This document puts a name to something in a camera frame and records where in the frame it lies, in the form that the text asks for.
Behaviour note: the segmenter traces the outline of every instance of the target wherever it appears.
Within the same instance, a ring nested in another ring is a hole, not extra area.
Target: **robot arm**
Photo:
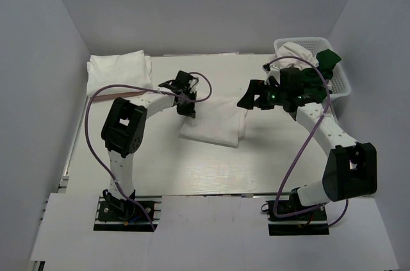
[[[194,101],[197,95],[196,84],[197,78],[179,71],[175,80],[164,82],[160,87]],[[177,107],[178,114],[195,118],[195,104],[174,95],[143,94],[133,99],[133,102],[116,98],[101,132],[110,156],[110,170],[124,194],[131,199],[135,198],[133,158],[144,137],[145,121],[157,112],[173,106]],[[116,210],[118,218],[128,218],[133,214],[134,205],[123,198],[114,180],[111,179],[110,188],[103,195],[105,201]]]
[[[251,80],[237,105],[248,110],[282,106],[310,132],[323,112],[323,99],[318,94],[304,93],[299,69],[282,69],[280,75],[281,84],[270,74],[266,81]],[[357,142],[330,116],[324,117],[314,138],[327,156],[325,172],[321,181],[292,190],[292,211],[376,191],[376,150],[372,144]]]

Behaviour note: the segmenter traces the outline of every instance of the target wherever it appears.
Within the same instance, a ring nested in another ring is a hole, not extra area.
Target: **plastic basket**
[[[326,49],[334,51],[330,42],[323,37],[295,37],[277,39],[274,42],[275,51],[287,42],[295,42],[296,44],[301,45],[302,47],[312,51],[313,56],[316,56],[317,53]],[[331,99],[337,99],[350,94],[350,84],[349,81],[347,81],[347,77],[340,63],[336,64],[333,69],[333,78],[331,79],[331,83],[333,92],[333,94],[331,94]]]

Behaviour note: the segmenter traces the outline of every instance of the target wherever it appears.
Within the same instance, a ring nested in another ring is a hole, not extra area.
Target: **folded towel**
[[[197,98],[205,97],[198,93]],[[207,101],[195,104],[196,117],[186,118],[179,134],[194,140],[238,146],[239,137],[245,135],[247,110],[238,108],[237,98],[212,95]]]
[[[111,84],[134,85],[152,88],[151,57],[144,56],[144,51],[124,55],[91,55],[87,62],[87,96],[92,96],[98,89]],[[129,88],[110,88],[100,95],[135,92]]]
[[[298,56],[299,58],[303,58],[308,62],[312,63],[314,66],[318,66],[318,60],[313,56],[310,50],[303,48],[301,45],[298,45],[294,42],[287,42],[283,44],[276,52],[276,56]],[[279,70],[282,68],[288,67],[296,67],[300,70],[305,68],[310,68],[310,66],[302,61],[296,60],[294,58],[284,58],[283,60],[279,60],[275,62],[275,67]]]

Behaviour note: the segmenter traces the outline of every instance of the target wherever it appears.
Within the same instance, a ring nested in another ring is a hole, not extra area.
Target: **white towel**
[[[286,55],[298,56],[299,58],[303,58],[304,60],[307,60],[308,62],[312,63],[315,67],[318,67],[319,65],[318,60],[313,56],[310,50],[307,50],[303,48],[301,45],[298,45],[294,42],[287,42],[283,44],[276,52],[277,57]],[[294,58],[284,58],[283,60],[275,62],[275,67],[279,70],[291,67],[292,65],[296,68],[299,68],[300,70],[310,68],[308,64],[296,60]]]
[[[197,99],[206,97],[198,93]],[[245,135],[247,110],[238,108],[237,98],[212,95],[207,101],[195,104],[196,117],[187,117],[179,134],[194,140],[237,147],[239,137]]]
[[[124,55],[91,55],[87,62],[87,96],[92,96],[98,89],[111,84],[134,85],[152,88],[151,57],[144,56],[144,51]],[[99,95],[135,92],[128,88],[110,88]]]

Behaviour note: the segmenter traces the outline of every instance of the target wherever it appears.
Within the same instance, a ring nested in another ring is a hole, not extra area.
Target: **wire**
[[[261,211],[262,211],[262,212],[268,212],[268,211],[269,211],[269,206],[268,206],[267,209],[263,209],[263,207],[266,206],[266,205],[269,205],[269,203],[263,204],[263,205],[261,206]]]
[[[280,56],[280,57],[278,57],[278,58],[273,59],[273,60],[270,61],[268,64],[271,65],[272,63],[274,63],[274,62],[276,62],[276,61],[279,61],[279,60],[282,60],[282,59],[284,59],[284,58],[294,58],[294,59],[299,60],[299,61],[302,61],[302,62],[308,64],[310,67],[312,67],[312,68],[315,70],[315,72],[318,74],[319,78],[322,80],[323,86],[324,86],[324,88],[325,88],[325,90],[326,90],[327,101],[326,101],[326,105],[325,105],[323,114],[319,117],[318,121],[317,121],[316,124],[313,126],[312,130],[310,131],[309,136],[307,137],[306,141],[303,143],[303,145],[302,145],[302,147],[300,148],[299,152],[297,153],[295,159],[293,160],[292,164],[290,165],[288,171],[286,172],[286,174],[285,174],[285,176],[284,176],[284,178],[283,178],[283,180],[282,180],[282,183],[281,183],[281,185],[280,185],[280,187],[279,187],[279,190],[277,191],[277,195],[276,195],[275,203],[274,203],[274,215],[275,215],[275,217],[277,217],[277,218],[287,218],[287,217],[293,217],[293,216],[295,216],[295,215],[302,215],[302,214],[304,214],[304,213],[311,212],[311,211],[316,210],[316,209],[318,209],[318,208],[320,208],[320,207],[323,206],[323,205],[316,205],[316,206],[312,206],[312,207],[310,207],[310,208],[308,208],[308,209],[305,209],[305,210],[300,210],[300,211],[285,213],[285,214],[281,214],[281,215],[277,213],[277,206],[278,206],[278,204],[279,204],[279,198],[281,197],[283,188],[284,188],[284,186],[285,186],[285,184],[286,184],[286,182],[287,182],[287,180],[288,180],[290,174],[292,173],[293,169],[295,168],[296,163],[299,161],[300,156],[302,156],[302,153],[304,152],[306,146],[308,146],[308,143],[310,142],[310,140],[311,140],[311,139],[313,138],[313,136],[315,135],[316,130],[319,128],[320,123],[321,123],[321,122],[323,121],[323,119],[325,118],[325,114],[327,113],[327,110],[329,109],[329,107],[330,107],[330,105],[331,105],[331,95],[330,95],[329,89],[328,89],[328,87],[327,87],[326,80],[325,80],[325,78],[322,76],[322,74],[320,73],[320,71],[319,71],[312,63],[309,63],[308,61],[304,60],[303,58],[299,58],[298,56]]]
[[[191,100],[191,99],[189,99],[189,98],[187,98],[187,97],[185,97],[185,96],[183,96],[183,95],[177,95],[177,94],[174,94],[174,93],[172,93],[172,92],[161,91],[161,93],[162,93],[163,95],[169,95],[169,96],[177,97],[178,99],[182,99],[182,100],[184,100],[184,101],[186,101],[186,102],[188,102],[188,103],[201,103],[201,102],[203,102],[203,101],[209,99],[209,98],[211,97],[211,94],[212,94],[212,85],[211,85],[211,82],[209,82],[209,80],[207,79],[207,77],[205,77],[203,74],[201,74],[201,73],[199,73],[199,72],[190,72],[190,74],[197,74],[198,76],[201,76],[202,78],[204,78],[204,80],[207,82],[207,84],[208,84],[208,86],[209,86],[209,94],[208,94],[208,96],[206,96],[206,97],[203,98],[203,99],[199,99],[199,100]],[[92,153],[92,155],[94,156],[94,158],[97,160],[97,162],[101,164],[101,166],[107,171],[107,173],[109,173],[110,177],[113,179],[113,181],[114,181],[114,183],[115,183],[115,186],[117,187],[118,192],[120,192],[121,196],[123,196],[123,198],[125,198],[125,200],[127,200],[127,201],[129,201],[129,202],[132,202],[133,204],[135,204],[136,206],[138,206],[138,207],[141,209],[142,213],[145,215],[145,217],[147,218],[148,222],[150,223],[150,225],[151,225],[151,227],[152,227],[152,231],[155,231],[155,226],[154,226],[154,224],[152,223],[152,220],[151,220],[151,218],[149,217],[148,213],[146,212],[145,208],[144,208],[139,202],[137,202],[137,201],[135,201],[135,200],[129,198],[129,197],[124,193],[122,187],[118,184],[117,178],[115,177],[114,173],[113,173],[113,172],[110,170],[110,168],[107,167],[107,165],[105,165],[105,163],[100,159],[100,157],[97,155],[97,153],[95,152],[95,150],[94,150],[94,148],[92,147],[92,144],[91,144],[90,133],[88,132],[88,120],[89,120],[89,116],[90,116],[91,104],[92,104],[92,102],[94,101],[95,97],[97,97],[98,94],[100,94],[103,90],[107,90],[107,89],[113,88],[113,87],[124,87],[124,88],[130,88],[130,89],[133,89],[133,90],[141,90],[141,91],[143,91],[143,92],[152,92],[152,93],[155,93],[155,94],[159,94],[160,91],[158,91],[158,90],[153,90],[153,89],[151,89],[151,88],[137,87],[137,86],[132,86],[132,85],[124,85],[124,84],[112,84],[112,85],[104,86],[104,87],[100,88],[98,91],[96,91],[96,92],[93,94],[93,96],[91,96],[91,98],[90,98],[90,100],[89,100],[89,102],[88,102],[88,104],[87,104],[86,110],[85,110],[85,118],[84,118],[84,120],[85,120],[85,121],[84,121],[85,140],[86,140],[86,143],[87,143],[88,148],[90,149],[90,152]]]
[[[305,224],[305,226],[308,226],[312,222],[312,220],[313,220],[313,213],[310,216],[310,219],[308,220],[308,222]]]
[[[347,200],[346,200],[346,204],[345,204],[345,209],[343,209],[343,211],[342,211],[342,213],[341,213],[340,217],[338,217],[338,218],[337,218],[337,220],[335,220],[334,222],[330,223],[329,225],[326,225],[326,226],[320,226],[320,227],[317,227],[317,229],[325,229],[325,228],[330,228],[330,227],[332,227],[332,226],[336,225],[337,223],[339,223],[339,222],[340,222],[340,220],[341,220],[341,219],[345,216],[345,214],[346,214],[346,212],[347,212],[347,208],[348,208],[348,206],[349,206],[349,200],[347,199]]]

